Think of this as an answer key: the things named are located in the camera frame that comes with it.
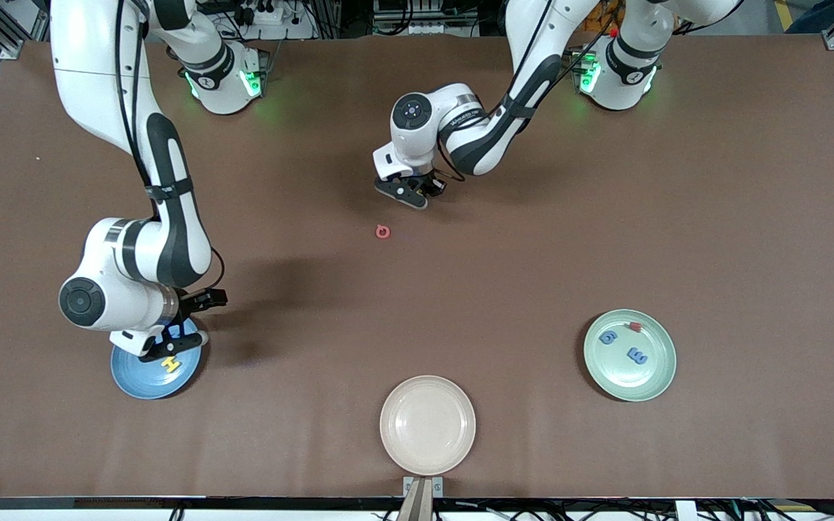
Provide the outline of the blue plate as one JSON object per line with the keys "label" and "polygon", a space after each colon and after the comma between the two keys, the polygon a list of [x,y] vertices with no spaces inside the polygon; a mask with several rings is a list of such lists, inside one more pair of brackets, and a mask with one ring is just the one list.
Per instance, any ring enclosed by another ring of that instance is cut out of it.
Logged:
{"label": "blue plate", "polygon": [[[160,334],[150,336],[146,346],[150,347],[155,341],[159,342]],[[171,398],[185,390],[198,376],[203,363],[205,346],[179,353],[175,357],[181,366],[175,373],[167,373],[160,365],[163,359],[142,363],[135,353],[127,352],[115,345],[112,347],[110,357],[111,375],[115,384],[132,398],[143,400]]]}

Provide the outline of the beige plate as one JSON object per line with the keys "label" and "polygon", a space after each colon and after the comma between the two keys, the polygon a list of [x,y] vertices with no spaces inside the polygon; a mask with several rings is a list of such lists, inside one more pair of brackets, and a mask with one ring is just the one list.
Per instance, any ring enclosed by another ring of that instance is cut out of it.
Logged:
{"label": "beige plate", "polygon": [[460,465],[472,451],[476,429],[472,400],[442,376],[414,376],[399,383],[379,419],[385,452],[418,477],[438,477]]}

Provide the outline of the green plate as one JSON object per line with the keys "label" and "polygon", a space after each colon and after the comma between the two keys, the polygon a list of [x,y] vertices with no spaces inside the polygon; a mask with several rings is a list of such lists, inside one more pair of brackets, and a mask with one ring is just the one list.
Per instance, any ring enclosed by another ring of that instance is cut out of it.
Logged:
{"label": "green plate", "polygon": [[[642,323],[642,332],[630,330],[630,322]],[[615,331],[618,339],[612,345],[603,345],[599,336],[608,330]],[[632,347],[648,356],[645,364],[628,358]],[[583,354],[593,382],[612,398],[645,402],[657,398],[674,381],[674,340],[658,320],[642,311],[610,310],[596,317],[586,330]]]}

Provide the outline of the white power strip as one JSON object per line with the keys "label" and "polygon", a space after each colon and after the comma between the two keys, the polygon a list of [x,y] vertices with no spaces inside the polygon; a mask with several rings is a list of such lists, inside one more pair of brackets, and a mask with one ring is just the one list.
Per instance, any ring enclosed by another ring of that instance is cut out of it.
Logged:
{"label": "white power strip", "polygon": [[232,0],[232,3],[234,21],[238,27],[298,23],[297,9],[292,0]]}

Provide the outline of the black table edge rail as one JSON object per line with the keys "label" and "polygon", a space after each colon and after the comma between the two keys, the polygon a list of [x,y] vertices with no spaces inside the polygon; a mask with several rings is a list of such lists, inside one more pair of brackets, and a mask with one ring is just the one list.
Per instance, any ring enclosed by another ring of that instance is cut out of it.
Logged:
{"label": "black table edge rail", "polygon": [[[652,510],[671,512],[673,498],[439,498],[434,505],[442,510],[454,510],[478,504],[480,507],[507,508],[543,507],[546,510],[623,510],[630,507],[649,507]],[[715,511],[738,514],[738,512],[821,512],[834,517],[834,499],[825,500],[765,500],[754,498],[704,498],[702,507]],[[171,510],[175,507],[208,510],[337,510],[383,512],[401,507],[403,498],[396,496],[373,497],[264,497],[264,496],[205,496],[205,497],[161,497],[161,496],[23,496],[0,497],[0,510],[67,509],[67,508],[158,508]]]}

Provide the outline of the metal mount bracket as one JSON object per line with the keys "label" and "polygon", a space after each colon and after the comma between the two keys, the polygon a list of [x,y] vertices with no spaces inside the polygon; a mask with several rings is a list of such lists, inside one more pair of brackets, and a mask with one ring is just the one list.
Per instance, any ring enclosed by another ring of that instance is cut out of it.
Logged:
{"label": "metal mount bracket", "polygon": [[438,521],[434,500],[443,498],[443,477],[405,479],[405,495],[396,521]]}

